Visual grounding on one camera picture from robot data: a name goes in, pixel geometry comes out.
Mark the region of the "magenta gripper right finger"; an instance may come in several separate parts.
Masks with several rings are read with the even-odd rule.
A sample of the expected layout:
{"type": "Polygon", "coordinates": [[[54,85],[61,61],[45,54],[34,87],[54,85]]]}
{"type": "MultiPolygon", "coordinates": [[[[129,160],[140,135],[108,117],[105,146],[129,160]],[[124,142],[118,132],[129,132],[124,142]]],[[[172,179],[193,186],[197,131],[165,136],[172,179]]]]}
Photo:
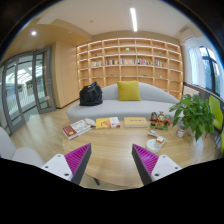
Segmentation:
{"type": "Polygon", "coordinates": [[[157,156],[136,144],[132,145],[132,156],[143,185],[181,170],[181,167],[167,155],[157,156]]]}

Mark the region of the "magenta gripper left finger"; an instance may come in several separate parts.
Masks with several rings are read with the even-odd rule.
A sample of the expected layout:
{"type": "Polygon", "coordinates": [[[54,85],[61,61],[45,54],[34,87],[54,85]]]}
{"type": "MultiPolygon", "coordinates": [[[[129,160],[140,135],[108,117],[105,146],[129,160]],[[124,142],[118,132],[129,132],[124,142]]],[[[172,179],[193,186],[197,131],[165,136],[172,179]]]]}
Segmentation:
{"type": "Polygon", "coordinates": [[[91,144],[81,146],[66,155],[56,154],[42,169],[79,185],[91,155],[91,144]]]}

